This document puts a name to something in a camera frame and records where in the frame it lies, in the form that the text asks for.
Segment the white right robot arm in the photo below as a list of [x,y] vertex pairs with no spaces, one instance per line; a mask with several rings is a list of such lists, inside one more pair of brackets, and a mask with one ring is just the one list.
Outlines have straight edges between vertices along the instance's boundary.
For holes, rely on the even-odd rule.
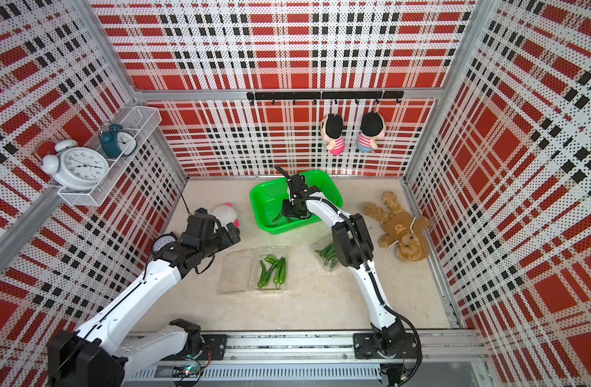
[[422,361],[417,330],[407,318],[393,311],[383,291],[364,218],[340,209],[318,187],[309,186],[303,175],[290,175],[280,167],[277,171],[287,182],[288,198],[282,202],[282,216],[302,220],[315,215],[330,227],[338,261],[353,274],[366,302],[376,352],[386,358],[413,355]]

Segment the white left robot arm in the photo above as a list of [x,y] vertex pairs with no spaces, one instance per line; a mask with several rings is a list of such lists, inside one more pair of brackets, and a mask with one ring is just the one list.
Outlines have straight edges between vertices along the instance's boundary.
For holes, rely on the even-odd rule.
[[207,210],[190,214],[181,236],[158,237],[143,273],[94,317],[48,343],[51,386],[120,386],[168,356],[196,356],[204,349],[199,325],[175,319],[152,335],[124,343],[146,312],[189,273],[200,275],[203,260],[241,240],[234,223],[222,224]]

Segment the small green pepper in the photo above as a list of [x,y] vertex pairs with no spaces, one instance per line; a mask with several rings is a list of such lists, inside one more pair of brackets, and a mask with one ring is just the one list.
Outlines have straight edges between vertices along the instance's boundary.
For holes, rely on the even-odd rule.
[[266,286],[267,269],[264,261],[259,261],[259,264],[261,268],[261,274],[258,279],[258,288],[263,289]]
[[282,258],[280,271],[279,271],[279,281],[278,281],[279,285],[283,285],[285,283],[286,272],[287,272],[286,266],[287,266],[287,260],[285,258]]
[[277,262],[276,266],[275,266],[275,271],[274,271],[274,278],[273,278],[273,282],[274,282],[275,288],[276,288],[277,290],[278,290],[278,289],[281,287],[281,285],[282,285],[282,282],[281,282],[281,275],[282,275],[282,266],[283,266],[283,263],[284,263],[284,259],[283,259],[283,258],[280,258],[280,259],[278,260],[278,262]]
[[266,270],[265,274],[262,277],[262,284],[264,286],[266,286],[266,285],[268,285],[268,282],[270,281],[270,278],[272,276],[272,272],[274,271],[279,260],[273,255],[268,255],[265,257],[264,261],[266,261],[266,263],[271,265],[269,267],[269,269]]

